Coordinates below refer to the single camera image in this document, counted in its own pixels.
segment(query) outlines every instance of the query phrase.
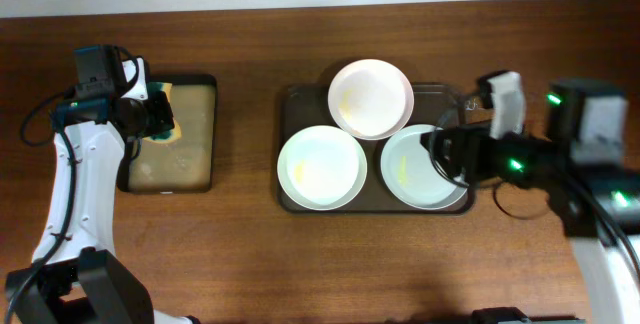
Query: wooden table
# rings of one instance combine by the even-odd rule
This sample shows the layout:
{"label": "wooden table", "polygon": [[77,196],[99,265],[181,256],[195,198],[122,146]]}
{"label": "wooden table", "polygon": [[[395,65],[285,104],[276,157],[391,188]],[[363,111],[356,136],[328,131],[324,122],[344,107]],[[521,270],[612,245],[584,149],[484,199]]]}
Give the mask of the wooden table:
{"label": "wooden table", "polygon": [[[297,217],[282,210],[273,188],[275,98],[292,84],[328,85],[360,58],[462,91],[482,74],[509,68],[524,78],[528,124],[541,134],[550,80],[603,78],[629,94],[627,165],[638,168],[640,0],[0,20],[3,277],[29,264],[55,167],[53,148],[21,144],[18,127],[33,105],[74,83],[72,50],[95,43],[143,55],[154,73],[204,72],[219,82],[213,189],[116,194],[118,258],[156,308],[204,323],[381,322],[496,306],[590,318],[582,276],[552,214],[516,221],[489,193],[462,217]],[[527,206],[510,200],[515,195]],[[545,205],[537,192],[505,190],[501,198],[518,213]]]}

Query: dark tray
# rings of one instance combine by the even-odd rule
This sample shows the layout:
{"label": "dark tray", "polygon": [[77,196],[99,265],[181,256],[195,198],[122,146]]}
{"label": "dark tray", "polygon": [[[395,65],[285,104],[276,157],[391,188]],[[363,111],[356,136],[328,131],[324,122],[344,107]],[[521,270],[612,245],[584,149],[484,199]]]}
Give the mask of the dark tray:
{"label": "dark tray", "polygon": [[[337,126],[331,118],[327,104],[328,87],[295,86],[284,93],[280,118],[280,145],[295,133],[314,125]],[[445,84],[413,84],[414,106],[413,113],[407,125],[434,125],[440,115],[455,102],[456,96]],[[452,116],[445,127],[456,126],[464,122],[464,112],[461,109]],[[382,148],[388,139],[360,140],[357,139],[367,156],[367,178],[364,187],[348,204],[336,210],[315,211],[307,209],[294,202],[277,184],[276,197],[280,205],[292,213],[371,213],[371,214],[429,214],[429,215],[460,215],[473,206],[475,196],[467,191],[454,204],[440,210],[421,210],[411,207],[397,199],[387,189],[380,172],[380,156]]]}

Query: black wire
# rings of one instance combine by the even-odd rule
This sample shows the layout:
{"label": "black wire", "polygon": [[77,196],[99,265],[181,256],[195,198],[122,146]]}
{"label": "black wire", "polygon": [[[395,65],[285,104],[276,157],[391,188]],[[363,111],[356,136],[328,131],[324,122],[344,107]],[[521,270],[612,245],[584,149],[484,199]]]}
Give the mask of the black wire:
{"label": "black wire", "polygon": [[29,122],[31,122],[33,117],[36,114],[38,114],[38,112],[40,110],[42,110],[44,107],[49,105],[51,102],[53,102],[57,98],[64,97],[66,93],[67,93],[67,91],[56,93],[56,94],[48,97],[47,99],[43,100],[42,102],[40,102],[40,104],[38,104],[35,108],[31,109],[29,114],[27,114],[27,116],[22,121],[22,125],[20,125],[20,139],[22,140],[23,143],[25,143],[25,144],[27,144],[28,146],[31,146],[31,147],[38,147],[38,146],[46,145],[51,141],[51,139],[53,138],[53,135],[55,133],[54,131],[51,131],[51,135],[49,135],[49,137],[47,139],[45,139],[45,140],[41,140],[41,141],[38,141],[38,142],[32,142],[31,140],[27,139],[27,126],[29,125]]}
{"label": "black wire", "polygon": [[620,225],[616,223],[616,221],[611,217],[611,215],[607,212],[605,208],[602,207],[597,200],[593,198],[591,193],[589,193],[578,181],[572,178],[567,173],[563,172],[563,179],[569,184],[569,186],[582,197],[584,201],[589,203],[591,208],[593,208],[596,216],[602,221],[602,223],[607,227],[607,230],[613,234],[613,236],[617,237],[620,242],[622,242],[622,246],[629,254],[629,258],[631,259],[631,263],[633,264],[633,268],[636,272],[636,279],[640,282],[640,260],[638,260],[638,254],[635,249],[633,249],[633,245],[629,241],[629,237],[624,233]]}
{"label": "black wire", "polygon": [[40,270],[47,264],[47,262],[53,257],[53,255],[58,251],[62,243],[66,240],[67,231],[69,230],[69,225],[71,224],[71,215],[73,214],[73,205],[75,201],[76,195],[76,156],[73,151],[73,147],[71,145],[71,141],[69,137],[64,131],[64,127],[62,125],[55,125],[54,130],[60,134],[62,140],[64,141],[64,145],[69,152],[69,166],[71,167],[71,173],[69,178],[69,197],[67,199],[67,210],[64,215],[64,220],[62,222],[62,228],[60,229],[60,233],[56,234],[55,242],[49,251],[41,258],[36,260],[31,269],[31,274],[22,282],[20,287],[13,293],[11,296],[11,300],[9,301],[9,306],[7,307],[7,313],[4,317],[5,324],[11,324],[11,317],[20,302],[20,298],[22,295],[31,287],[34,280],[37,278]]}
{"label": "black wire", "polygon": [[142,151],[142,140],[140,138],[138,138],[138,139],[136,139],[136,153],[133,154],[133,156],[129,160],[130,161],[134,161],[134,160],[138,159],[138,157],[140,156],[140,151]]}
{"label": "black wire", "polygon": [[547,210],[545,210],[543,212],[540,212],[538,214],[533,214],[533,215],[529,215],[529,216],[523,216],[523,215],[517,215],[517,214],[510,213],[502,205],[500,205],[500,202],[498,201],[498,189],[500,189],[500,187],[504,183],[505,183],[504,181],[501,181],[501,182],[495,184],[493,186],[493,191],[492,191],[491,195],[493,196],[493,202],[496,204],[498,209],[500,209],[500,211],[503,212],[504,214],[506,214],[508,217],[511,217],[511,218],[517,219],[517,220],[536,220],[536,219],[542,218],[543,216],[547,215],[547,213],[549,213],[551,211],[551,209],[549,207],[547,207]]}

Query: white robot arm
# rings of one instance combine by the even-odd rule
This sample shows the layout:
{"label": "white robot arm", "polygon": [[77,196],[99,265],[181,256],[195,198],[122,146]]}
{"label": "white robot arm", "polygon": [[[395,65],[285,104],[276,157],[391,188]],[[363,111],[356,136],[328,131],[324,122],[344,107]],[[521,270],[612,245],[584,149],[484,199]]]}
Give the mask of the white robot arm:
{"label": "white robot arm", "polygon": [[[166,97],[155,97],[153,105],[145,103],[150,93],[144,60],[121,61],[117,47],[79,49],[76,62],[81,84],[75,97],[58,105],[52,116],[59,127],[53,141],[57,162],[49,216],[32,268],[9,274],[6,291],[11,302],[5,322],[15,310],[23,324],[63,323],[71,320],[69,316],[77,323],[96,318],[104,323],[199,323],[153,310],[142,284],[115,259],[114,194],[125,140],[172,128],[170,118],[159,122],[169,121],[171,127],[153,124],[155,110],[164,119],[167,112],[171,115]],[[75,196],[70,200],[72,188]],[[63,232],[64,240],[57,243]],[[55,246],[57,250],[50,254]],[[71,279],[61,282],[60,277]],[[83,302],[74,304],[81,309],[62,310],[67,304],[61,301],[50,305],[72,285],[81,285],[87,294]]]}
{"label": "white robot arm", "polygon": [[[629,240],[638,252],[640,236]],[[587,285],[594,324],[640,323],[640,283],[627,253],[620,245],[607,248],[593,238],[570,242]]]}

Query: white bowl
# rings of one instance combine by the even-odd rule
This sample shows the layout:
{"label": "white bowl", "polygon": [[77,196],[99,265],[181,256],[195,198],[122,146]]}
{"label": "white bowl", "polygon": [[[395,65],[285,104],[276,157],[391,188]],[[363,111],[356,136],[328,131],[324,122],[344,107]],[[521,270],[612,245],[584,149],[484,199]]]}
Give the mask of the white bowl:
{"label": "white bowl", "polygon": [[367,177],[367,158],[352,136],[332,126],[314,126],[292,136],[278,157],[278,180],[296,203],[332,210],[349,203]]}
{"label": "white bowl", "polygon": [[329,88],[329,111],[347,133],[365,140],[387,138],[413,112],[413,89],[395,66],[375,59],[342,68]]}
{"label": "white bowl", "polygon": [[396,133],[382,149],[380,171],[387,188],[398,199],[418,209],[436,210],[457,202],[465,188],[442,178],[431,164],[420,136],[433,125],[412,125]]}

